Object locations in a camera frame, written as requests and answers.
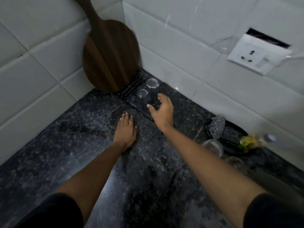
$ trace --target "hand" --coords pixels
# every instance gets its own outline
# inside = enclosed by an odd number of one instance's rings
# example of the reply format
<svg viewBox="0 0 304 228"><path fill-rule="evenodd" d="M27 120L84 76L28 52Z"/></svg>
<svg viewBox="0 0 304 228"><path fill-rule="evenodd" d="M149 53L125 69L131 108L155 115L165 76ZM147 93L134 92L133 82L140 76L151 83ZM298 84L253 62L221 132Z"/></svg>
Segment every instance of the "hand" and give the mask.
<svg viewBox="0 0 304 228"><path fill-rule="evenodd" d="M137 126L133 126L133 116L130 117L128 113L123 114L119 119L114 135L114 143L123 146L123 151L129 148L136 140Z"/></svg>
<svg viewBox="0 0 304 228"><path fill-rule="evenodd" d="M161 102L159 110L153 106L147 105L156 126L162 132L168 127L173 127L173 105L169 97L164 94L158 94L158 100Z"/></svg>

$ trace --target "black sleeve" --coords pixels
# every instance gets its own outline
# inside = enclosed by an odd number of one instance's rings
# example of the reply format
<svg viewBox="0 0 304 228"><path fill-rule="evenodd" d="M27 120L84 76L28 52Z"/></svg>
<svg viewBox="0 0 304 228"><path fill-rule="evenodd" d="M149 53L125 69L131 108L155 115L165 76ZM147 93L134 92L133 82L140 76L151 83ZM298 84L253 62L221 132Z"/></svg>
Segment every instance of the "black sleeve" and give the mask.
<svg viewBox="0 0 304 228"><path fill-rule="evenodd" d="M74 199L66 194L56 193L45 199L14 228L83 228L83 223L82 213Z"/></svg>
<svg viewBox="0 0 304 228"><path fill-rule="evenodd" d="M303 213L290 207L270 194L257 196L249 205L244 228L302 228Z"/></svg>

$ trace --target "power outlet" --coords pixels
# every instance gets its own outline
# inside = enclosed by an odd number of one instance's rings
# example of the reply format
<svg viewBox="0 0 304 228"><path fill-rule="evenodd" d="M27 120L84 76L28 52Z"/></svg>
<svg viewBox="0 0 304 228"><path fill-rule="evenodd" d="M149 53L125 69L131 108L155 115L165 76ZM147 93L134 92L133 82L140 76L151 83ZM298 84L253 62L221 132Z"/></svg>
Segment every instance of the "power outlet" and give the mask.
<svg viewBox="0 0 304 228"><path fill-rule="evenodd" d="M290 53L291 50L244 34L227 60L264 76Z"/></svg>

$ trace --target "wooden cutting board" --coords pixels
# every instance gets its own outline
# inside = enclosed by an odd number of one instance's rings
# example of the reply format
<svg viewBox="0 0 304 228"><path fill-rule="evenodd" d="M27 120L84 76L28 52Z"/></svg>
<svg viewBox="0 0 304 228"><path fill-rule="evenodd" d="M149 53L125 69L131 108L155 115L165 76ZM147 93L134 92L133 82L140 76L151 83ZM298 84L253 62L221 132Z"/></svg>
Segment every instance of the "wooden cutting board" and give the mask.
<svg viewBox="0 0 304 228"><path fill-rule="evenodd" d="M102 92L125 88L136 74L139 46L133 32L116 20L102 20L90 0L75 0L86 13L91 32L83 49L83 68Z"/></svg>

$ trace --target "plastic bottle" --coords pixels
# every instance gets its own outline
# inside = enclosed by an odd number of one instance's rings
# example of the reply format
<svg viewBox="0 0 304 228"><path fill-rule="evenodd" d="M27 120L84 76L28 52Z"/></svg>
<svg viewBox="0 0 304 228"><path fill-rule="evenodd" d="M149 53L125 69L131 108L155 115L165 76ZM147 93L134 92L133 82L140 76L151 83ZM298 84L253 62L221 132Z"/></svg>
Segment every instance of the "plastic bottle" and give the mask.
<svg viewBox="0 0 304 228"><path fill-rule="evenodd" d="M248 135L241 137L240 147L244 150L262 148L267 143L276 141L277 138L273 134L265 134L264 136Z"/></svg>

